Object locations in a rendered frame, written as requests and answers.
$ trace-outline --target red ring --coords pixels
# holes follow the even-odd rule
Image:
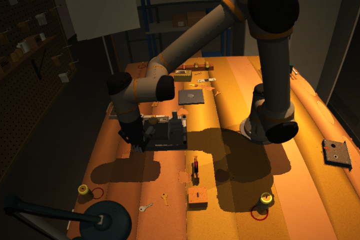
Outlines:
[[[257,219],[256,217],[254,217],[254,215],[252,214],[252,211],[254,210],[254,208],[257,207],[257,205],[254,205],[252,207],[252,209],[250,210],[250,215],[252,216],[253,219],[257,220],[257,221],[264,221],[267,217],[268,217],[268,208],[266,209],[266,216],[263,219]]]
[[[103,190],[101,187],[96,187],[95,189],[92,190],[92,192],[94,192],[96,189],[101,189],[101,190],[102,190],[102,194],[101,194],[100,197],[98,197],[98,198],[95,198],[95,197],[94,197],[93,199],[101,199],[102,196],[104,195],[104,190]]]

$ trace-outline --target pegboard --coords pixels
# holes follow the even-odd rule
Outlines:
[[[75,61],[69,47],[66,47],[67,39],[58,11],[55,16],[49,11],[54,7],[54,0],[19,0],[14,5],[10,5],[9,0],[0,0],[0,33],[11,28],[11,31],[6,33],[9,44],[0,43],[0,57],[10,58],[17,44],[29,36],[44,33],[47,38],[58,37],[57,41],[46,49],[40,71],[41,80],[29,61],[0,87],[0,187],[15,163],[18,152],[24,147],[27,137],[66,84],[62,83],[59,74],[69,71],[68,77],[72,79],[77,71],[69,67],[69,63]],[[47,24],[39,26],[35,16],[46,10]],[[26,21],[29,17],[32,17],[28,22],[30,31],[22,33],[18,23]],[[61,53],[63,56],[59,57],[60,66],[55,66],[51,58]],[[43,52],[34,58],[37,67],[40,66],[42,57]]]

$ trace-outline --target pegboard hook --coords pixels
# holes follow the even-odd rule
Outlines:
[[[4,31],[4,32],[3,32],[3,34],[5,34],[5,33],[9,32],[10,30],[11,30],[11,28],[10,28],[10,27],[8,27],[8,28],[6,29],[6,31]]]

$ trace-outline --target robotic arm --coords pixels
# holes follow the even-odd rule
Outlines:
[[[222,0],[151,59],[144,78],[132,79],[129,73],[120,72],[107,80],[121,126],[120,136],[136,152],[144,152],[152,134],[150,129],[143,130],[139,103],[172,100],[175,84],[169,74],[233,24],[247,19],[250,34],[257,40],[263,84],[256,86],[259,96],[252,102],[251,115],[244,120],[241,133],[260,144],[283,143],[293,138],[298,127],[294,120],[295,107],[290,101],[288,37],[298,15],[298,0]]]

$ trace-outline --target gold key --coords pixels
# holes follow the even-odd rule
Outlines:
[[[165,205],[168,206],[168,201],[167,201],[168,195],[167,195],[166,193],[163,193],[163,194],[161,195],[161,198],[164,199]]]

